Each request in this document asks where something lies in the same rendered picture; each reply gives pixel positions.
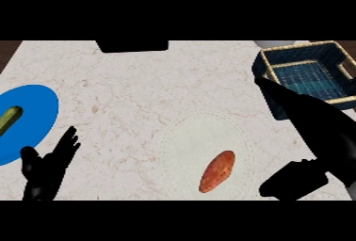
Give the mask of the white oval placemat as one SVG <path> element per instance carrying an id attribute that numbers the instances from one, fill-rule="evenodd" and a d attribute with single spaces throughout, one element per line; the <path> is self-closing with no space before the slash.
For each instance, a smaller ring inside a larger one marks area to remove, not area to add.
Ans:
<path id="1" fill-rule="evenodd" d="M 234 154 L 231 172 L 211 191 L 199 185 L 209 162 Z M 156 180 L 169 200 L 243 200 L 253 180 L 253 156 L 243 129 L 222 113 L 196 110 L 181 115 L 160 136 Z"/>

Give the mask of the orange sweet potato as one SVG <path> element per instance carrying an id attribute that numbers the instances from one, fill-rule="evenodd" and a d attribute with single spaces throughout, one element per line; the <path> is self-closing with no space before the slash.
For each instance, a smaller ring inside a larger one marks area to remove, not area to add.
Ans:
<path id="1" fill-rule="evenodd" d="M 199 191 L 206 193 L 211 191 L 227 179 L 234 164 L 233 151 L 222 151 L 211 160 L 205 171 L 202 173 Z"/>

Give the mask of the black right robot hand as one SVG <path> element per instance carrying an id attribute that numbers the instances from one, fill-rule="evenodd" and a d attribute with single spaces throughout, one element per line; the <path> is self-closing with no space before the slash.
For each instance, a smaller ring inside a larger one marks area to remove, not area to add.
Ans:
<path id="1" fill-rule="evenodd" d="M 315 156 L 290 161 L 259 185 L 261 197 L 295 201 L 327 184 L 329 172 L 356 201 L 356 121 L 317 98 L 296 94 L 271 80 L 253 79 L 261 91 L 280 105 L 301 139 Z"/>

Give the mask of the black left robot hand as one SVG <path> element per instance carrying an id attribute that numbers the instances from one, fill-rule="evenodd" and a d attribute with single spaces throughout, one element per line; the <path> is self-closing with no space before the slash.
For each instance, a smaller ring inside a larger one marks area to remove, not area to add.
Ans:
<path id="1" fill-rule="evenodd" d="M 23 201 L 51 201 L 54 199 L 64 171 L 79 147 L 76 128 L 70 126 L 52 151 L 44 156 L 39 156 L 29 146 L 20 149 L 20 172 L 26 179 Z"/>

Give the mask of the blue round plate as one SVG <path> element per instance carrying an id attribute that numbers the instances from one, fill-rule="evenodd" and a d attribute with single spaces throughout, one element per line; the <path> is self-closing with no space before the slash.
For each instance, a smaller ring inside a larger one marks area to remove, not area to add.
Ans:
<path id="1" fill-rule="evenodd" d="M 58 113 L 58 97 L 41 85 L 26 85 L 0 94 L 0 116 L 13 106 L 21 108 L 21 115 L 0 136 L 0 166 L 19 158 L 24 146 L 32 148 L 45 137 Z"/>

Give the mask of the pale grey round object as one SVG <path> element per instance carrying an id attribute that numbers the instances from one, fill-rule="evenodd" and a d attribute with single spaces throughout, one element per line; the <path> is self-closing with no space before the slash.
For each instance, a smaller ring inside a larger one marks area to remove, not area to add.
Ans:
<path id="1" fill-rule="evenodd" d="M 295 42 L 292 40 L 256 40 L 253 43 L 261 49 L 265 49 L 284 45 L 292 45 Z"/>

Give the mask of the dark blue wicker basket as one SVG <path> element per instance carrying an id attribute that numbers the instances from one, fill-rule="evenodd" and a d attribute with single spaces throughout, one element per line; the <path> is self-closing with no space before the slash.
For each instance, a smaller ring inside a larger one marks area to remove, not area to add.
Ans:
<path id="1" fill-rule="evenodd" d="M 356 109 L 356 60 L 335 41 L 261 49 L 250 72 L 338 109 Z"/>

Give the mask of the black appliance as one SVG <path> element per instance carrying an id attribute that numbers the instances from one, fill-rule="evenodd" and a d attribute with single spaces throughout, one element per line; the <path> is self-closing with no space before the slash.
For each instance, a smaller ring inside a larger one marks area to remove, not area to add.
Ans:
<path id="1" fill-rule="evenodd" d="M 150 52 L 168 49 L 166 40 L 97 40 L 103 53 Z"/>

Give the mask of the green cucumber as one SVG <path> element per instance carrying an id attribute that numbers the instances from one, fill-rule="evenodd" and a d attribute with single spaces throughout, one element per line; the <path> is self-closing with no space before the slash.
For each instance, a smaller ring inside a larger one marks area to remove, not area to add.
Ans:
<path id="1" fill-rule="evenodd" d="M 14 105 L 11 106 L 0 116 L 0 136 L 4 135 L 7 132 L 8 128 L 17 121 L 17 119 L 21 116 L 21 107 Z"/>

